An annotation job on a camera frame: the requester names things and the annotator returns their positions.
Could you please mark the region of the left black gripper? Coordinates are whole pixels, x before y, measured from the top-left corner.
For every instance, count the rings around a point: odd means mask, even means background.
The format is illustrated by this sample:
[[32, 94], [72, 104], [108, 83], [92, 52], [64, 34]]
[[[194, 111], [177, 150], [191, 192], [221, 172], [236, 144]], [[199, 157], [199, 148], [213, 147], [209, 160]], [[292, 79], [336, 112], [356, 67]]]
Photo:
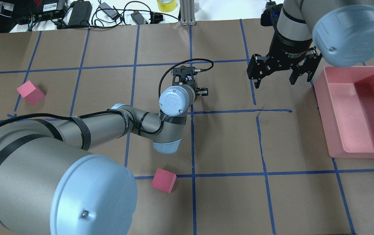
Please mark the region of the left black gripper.
[[199, 69], [196, 67], [187, 67], [187, 66], [180, 66], [177, 68], [172, 68], [172, 84], [173, 85], [187, 85], [193, 89], [195, 96], [208, 96], [208, 88], [205, 87], [197, 87], [195, 76], [198, 73], [207, 71], [208, 69]]

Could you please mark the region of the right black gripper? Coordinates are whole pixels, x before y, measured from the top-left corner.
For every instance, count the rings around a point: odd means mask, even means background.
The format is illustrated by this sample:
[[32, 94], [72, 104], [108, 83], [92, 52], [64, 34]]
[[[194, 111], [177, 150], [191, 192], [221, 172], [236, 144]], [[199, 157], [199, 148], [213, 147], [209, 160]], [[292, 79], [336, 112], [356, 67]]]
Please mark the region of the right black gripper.
[[291, 85], [304, 73], [307, 74], [307, 82], [311, 82], [323, 58], [323, 54], [311, 47], [311, 43], [311, 39], [297, 41], [274, 34], [266, 56], [252, 55], [246, 70], [248, 79], [254, 81], [254, 87], [259, 89], [262, 79], [270, 72], [292, 69], [289, 77]]

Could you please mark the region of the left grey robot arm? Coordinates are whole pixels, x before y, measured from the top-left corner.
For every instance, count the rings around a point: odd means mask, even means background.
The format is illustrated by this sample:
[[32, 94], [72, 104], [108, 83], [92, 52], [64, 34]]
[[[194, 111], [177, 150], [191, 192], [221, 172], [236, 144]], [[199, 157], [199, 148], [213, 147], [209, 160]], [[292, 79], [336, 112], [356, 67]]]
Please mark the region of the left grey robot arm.
[[0, 122], [0, 225], [18, 235], [126, 235], [137, 184], [128, 168], [90, 149], [129, 133], [163, 154], [178, 150], [205, 69], [172, 66], [160, 113], [125, 104], [82, 116], [28, 114]]

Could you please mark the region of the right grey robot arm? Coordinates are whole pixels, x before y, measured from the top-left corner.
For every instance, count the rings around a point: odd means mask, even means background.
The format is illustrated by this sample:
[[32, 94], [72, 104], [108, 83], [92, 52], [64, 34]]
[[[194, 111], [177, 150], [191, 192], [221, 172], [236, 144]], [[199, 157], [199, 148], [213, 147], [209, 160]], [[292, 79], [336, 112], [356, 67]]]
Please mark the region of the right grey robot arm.
[[256, 89], [277, 71], [291, 70], [291, 85], [304, 73], [311, 82], [321, 59], [351, 67], [374, 58], [374, 0], [269, 0], [260, 23], [274, 34], [269, 52], [252, 55], [246, 70]]

